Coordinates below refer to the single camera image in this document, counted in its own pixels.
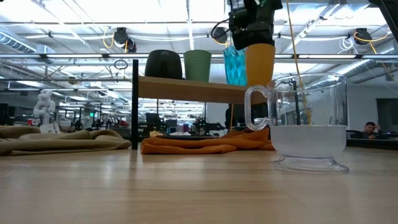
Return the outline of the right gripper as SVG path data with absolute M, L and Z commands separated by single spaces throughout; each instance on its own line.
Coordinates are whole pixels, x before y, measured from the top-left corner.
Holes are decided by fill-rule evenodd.
M 275 45 L 272 34 L 248 30 L 273 32 L 275 11 L 283 8 L 281 0 L 229 0 L 228 4 L 231 8 L 228 13 L 229 29 L 233 31 L 232 37 L 236 50 L 242 50 L 254 44 Z

